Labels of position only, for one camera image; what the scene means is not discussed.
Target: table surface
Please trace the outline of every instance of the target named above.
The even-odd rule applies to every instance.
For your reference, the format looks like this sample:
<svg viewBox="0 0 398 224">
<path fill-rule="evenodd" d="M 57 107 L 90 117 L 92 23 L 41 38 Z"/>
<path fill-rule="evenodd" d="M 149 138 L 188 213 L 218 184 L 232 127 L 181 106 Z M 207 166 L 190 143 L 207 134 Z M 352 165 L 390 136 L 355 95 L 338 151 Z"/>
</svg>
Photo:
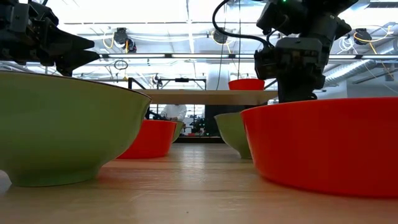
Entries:
<svg viewBox="0 0 398 224">
<path fill-rule="evenodd" d="M 106 164 L 96 180 L 13 187 L 0 171 L 0 223 L 397 223 L 398 200 L 279 186 L 224 144 L 174 144 L 169 157 Z"/>
<path fill-rule="evenodd" d="M 277 91 L 241 90 L 136 90 L 152 98 L 153 104 L 261 105 Z"/>
</svg>

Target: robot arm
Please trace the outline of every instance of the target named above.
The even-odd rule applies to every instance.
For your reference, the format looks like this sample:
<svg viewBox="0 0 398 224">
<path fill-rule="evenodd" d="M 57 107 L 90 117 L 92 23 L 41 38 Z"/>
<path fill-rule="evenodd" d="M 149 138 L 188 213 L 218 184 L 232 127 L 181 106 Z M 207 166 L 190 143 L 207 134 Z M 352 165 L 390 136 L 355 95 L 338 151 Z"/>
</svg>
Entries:
<svg viewBox="0 0 398 224">
<path fill-rule="evenodd" d="M 40 62 L 56 65 L 71 77 L 72 71 L 100 58 L 86 51 L 94 42 L 57 28 L 58 18 L 52 10 L 36 2 L 21 4 L 18 0 L 0 2 L 0 60 Z"/>
<path fill-rule="evenodd" d="M 215 14 L 228 1 L 217 7 L 213 24 L 224 35 L 240 37 L 219 30 L 215 24 Z M 258 79 L 277 79 L 279 102 L 316 100 L 313 91 L 325 84 L 322 73 L 333 42 L 351 31 L 337 15 L 356 2 L 358 0 L 268 0 L 257 22 L 267 41 L 261 41 L 264 48 L 254 54 L 255 70 Z M 268 40 L 276 30 L 285 35 L 298 34 L 298 37 L 285 37 L 273 46 Z M 241 38 L 255 39 L 243 35 Z"/>
</svg>

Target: ceiling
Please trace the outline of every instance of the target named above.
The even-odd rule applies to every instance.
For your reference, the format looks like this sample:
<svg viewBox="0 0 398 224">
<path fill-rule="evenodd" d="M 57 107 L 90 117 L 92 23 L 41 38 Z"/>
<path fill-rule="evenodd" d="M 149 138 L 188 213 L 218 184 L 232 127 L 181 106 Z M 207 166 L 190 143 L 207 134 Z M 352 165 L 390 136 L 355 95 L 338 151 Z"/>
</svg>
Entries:
<svg viewBox="0 0 398 224">
<path fill-rule="evenodd" d="M 242 34 L 257 35 L 264 37 L 262 30 L 256 27 L 261 12 L 264 8 L 263 2 L 248 0 L 241 1 L 239 10 L 238 1 L 232 1 L 225 10 L 220 10 L 216 20 L 222 27 L 229 31 Z M 186 53 L 186 54 L 253 54 L 255 50 L 261 49 L 261 43 L 248 39 L 228 39 L 227 45 L 217 44 L 211 37 L 214 27 L 211 24 L 211 16 L 214 8 L 220 1 L 214 0 L 151 0 L 151 1 L 131 1 L 131 0 L 49 0 L 48 7 L 60 19 L 60 29 L 72 34 L 80 35 L 95 41 L 95 48 L 92 50 L 100 54 L 122 53 L 121 49 L 115 45 L 110 49 L 104 45 L 111 45 L 112 33 L 117 27 L 127 28 L 129 36 L 135 41 L 137 53 Z M 391 33 L 383 40 L 375 42 L 377 47 L 391 41 L 398 35 L 398 8 L 356 8 L 343 12 L 340 17 L 355 28 L 367 28 L 374 39 L 382 38 L 386 35 L 387 26 L 392 25 Z M 271 37 L 271 42 L 278 41 L 278 33 Z M 343 39 L 336 40 L 331 54 L 371 54 L 369 45 L 353 45 L 350 50 L 344 49 Z M 217 60 L 187 60 L 187 59 L 129 59 L 126 60 L 129 67 L 125 71 L 116 70 L 113 67 L 114 60 L 102 60 L 91 63 L 87 66 L 75 70 L 74 75 L 87 79 L 107 79 L 116 78 L 118 80 L 124 76 L 134 77 L 139 80 L 146 88 L 153 88 L 152 78 L 155 74 L 164 78 L 205 78 L 209 73 L 209 64 L 220 63 Z M 223 60 L 228 63 L 230 73 L 235 75 L 239 72 L 243 77 L 255 77 L 254 62 L 252 60 L 242 61 L 240 64 L 237 59 Z M 326 67 L 329 70 L 337 66 L 331 64 Z M 29 70 L 44 73 L 45 68 L 36 63 L 28 64 Z M 48 68 L 48 73 L 53 73 L 53 68 Z M 350 79 L 349 82 L 363 78 L 369 74 L 359 74 Z M 196 83 L 173 83 L 168 84 L 167 88 L 190 88 L 200 89 Z"/>
</svg>

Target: bowl base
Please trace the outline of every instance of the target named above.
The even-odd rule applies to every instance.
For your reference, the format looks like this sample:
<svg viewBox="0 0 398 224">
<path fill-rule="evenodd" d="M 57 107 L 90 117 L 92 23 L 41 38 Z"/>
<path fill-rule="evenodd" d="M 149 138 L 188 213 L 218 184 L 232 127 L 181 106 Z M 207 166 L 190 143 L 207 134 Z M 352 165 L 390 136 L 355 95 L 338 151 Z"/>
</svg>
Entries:
<svg viewBox="0 0 398 224">
<path fill-rule="evenodd" d="M 94 179 L 100 168 L 84 170 L 35 170 L 23 173 L 8 172 L 13 185 L 18 187 L 46 187 L 74 184 Z"/>
</svg>

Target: black cable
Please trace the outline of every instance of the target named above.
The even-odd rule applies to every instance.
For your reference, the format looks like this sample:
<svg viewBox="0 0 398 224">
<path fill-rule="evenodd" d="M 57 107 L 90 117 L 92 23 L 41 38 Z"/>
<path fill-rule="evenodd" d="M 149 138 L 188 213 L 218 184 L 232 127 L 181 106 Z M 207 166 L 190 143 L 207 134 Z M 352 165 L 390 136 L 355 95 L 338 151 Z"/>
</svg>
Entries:
<svg viewBox="0 0 398 224">
<path fill-rule="evenodd" d="M 239 0 L 239 35 L 241 35 L 242 31 L 242 21 L 241 21 L 241 0 Z M 239 38 L 239 59 L 238 59 L 238 79 L 241 71 L 241 47 L 242 47 L 242 38 Z"/>
<path fill-rule="evenodd" d="M 225 10 L 224 10 L 224 15 L 225 15 L 225 19 L 224 19 L 224 29 L 225 29 L 225 26 L 226 26 L 226 7 L 225 7 Z M 221 58 L 220 58 L 220 70 L 218 71 L 218 81 L 217 81 L 217 88 L 216 88 L 216 90 L 218 90 L 218 87 L 219 87 L 219 85 L 220 85 L 220 78 L 221 78 L 221 67 L 222 67 L 222 65 L 223 65 L 223 53 L 224 53 L 224 44 L 221 46 Z"/>
<path fill-rule="evenodd" d="M 284 16 L 285 16 L 285 21 L 284 21 L 283 23 L 281 23 L 281 24 L 279 25 L 278 28 L 274 29 L 272 32 L 270 32 L 270 33 L 267 35 L 267 42 L 268 42 L 271 46 L 273 46 L 273 45 L 271 44 L 271 42 L 269 42 L 270 37 L 271 37 L 277 30 L 279 30 L 282 26 L 284 26 L 284 25 L 286 24 L 286 22 L 289 21 L 289 17 L 286 16 L 286 15 L 284 15 Z"/>
<path fill-rule="evenodd" d="M 260 37 L 256 37 L 256 36 L 253 36 L 253 35 L 232 34 L 232 33 L 226 32 L 226 31 L 224 31 L 223 29 L 221 29 L 220 27 L 218 27 L 218 25 L 217 25 L 217 23 L 216 23 L 216 15 L 217 15 L 217 12 L 218 12 L 219 9 L 221 9 L 221 7 L 223 7 L 228 1 L 229 1 L 229 0 L 224 0 L 224 1 L 223 1 L 221 4 L 219 4 L 219 5 L 216 7 L 216 9 L 214 10 L 213 18 L 212 18 L 212 23 L 213 23 L 213 26 L 216 28 L 216 30 L 217 30 L 218 32 L 220 32 L 220 33 L 222 33 L 222 34 L 224 34 L 224 35 L 228 35 L 228 36 L 230 36 L 230 37 L 258 40 L 258 41 L 262 42 L 262 44 L 263 44 L 264 46 L 269 45 L 269 43 L 268 43 L 266 40 L 264 40 L 264 39 L 262 39 L 262 38 L 260 38 Z"/>
</svg>

